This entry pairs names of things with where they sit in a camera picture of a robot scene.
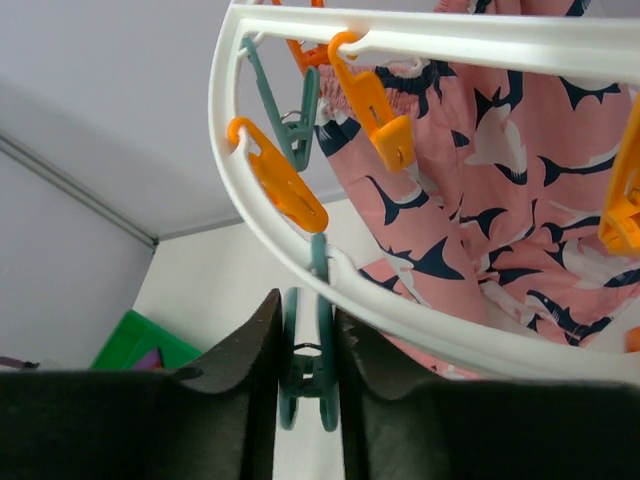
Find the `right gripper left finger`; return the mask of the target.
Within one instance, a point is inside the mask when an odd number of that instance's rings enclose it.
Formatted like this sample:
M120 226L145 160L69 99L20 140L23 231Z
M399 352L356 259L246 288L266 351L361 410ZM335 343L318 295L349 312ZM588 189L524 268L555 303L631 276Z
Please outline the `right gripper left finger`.
M1 376L5 479L269 479L282 331L272 290L178 369Z

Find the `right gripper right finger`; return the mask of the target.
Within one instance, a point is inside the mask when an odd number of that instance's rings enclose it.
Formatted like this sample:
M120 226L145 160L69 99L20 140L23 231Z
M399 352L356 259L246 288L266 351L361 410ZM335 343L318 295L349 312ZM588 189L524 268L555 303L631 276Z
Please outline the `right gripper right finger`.
M639 391L446 380L345 312L334 324L349 479L635 479Z

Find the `maroon purple orange sock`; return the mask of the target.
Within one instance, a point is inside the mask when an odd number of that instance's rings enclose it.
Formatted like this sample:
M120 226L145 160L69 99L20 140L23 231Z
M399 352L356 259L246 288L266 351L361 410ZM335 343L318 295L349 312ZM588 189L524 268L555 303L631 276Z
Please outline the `maroon purple orange sock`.
M135 370L162 370L164 364L160 349L153 348L146 352L132 368Z

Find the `white round clip hanger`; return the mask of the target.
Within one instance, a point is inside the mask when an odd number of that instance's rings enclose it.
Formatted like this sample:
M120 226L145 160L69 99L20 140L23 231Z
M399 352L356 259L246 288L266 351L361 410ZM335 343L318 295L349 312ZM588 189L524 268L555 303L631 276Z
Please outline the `white round clip hanger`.
M267 37L324 43L312 130L371 240L357 268L307 234L328 214L238 111ZM233 2L209 80L210 142L258 239L306 285L426 364L484 377L637 383L639 23L585 3L439 13Z

